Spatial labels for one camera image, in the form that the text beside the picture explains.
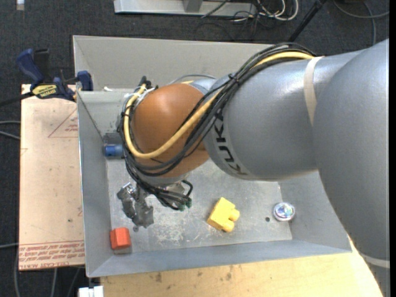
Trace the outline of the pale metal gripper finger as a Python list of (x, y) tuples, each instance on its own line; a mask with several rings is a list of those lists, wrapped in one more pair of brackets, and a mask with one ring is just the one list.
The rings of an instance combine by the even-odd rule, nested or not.
[(117, 198), (121, 201), (123, 205), (123, 212), (130, 219), (136, 216), (136, 211), (134, 208), (134, 197), (133, 197), (134, 187), (131, 183), (125, 184), (118, 192)]
[(135, 214), (132, 218), (136, 229), (140, 227), (148, 228), (153, 224), (154, 207), (149, 205), (144, 198), (139, 198), (134, 202)]

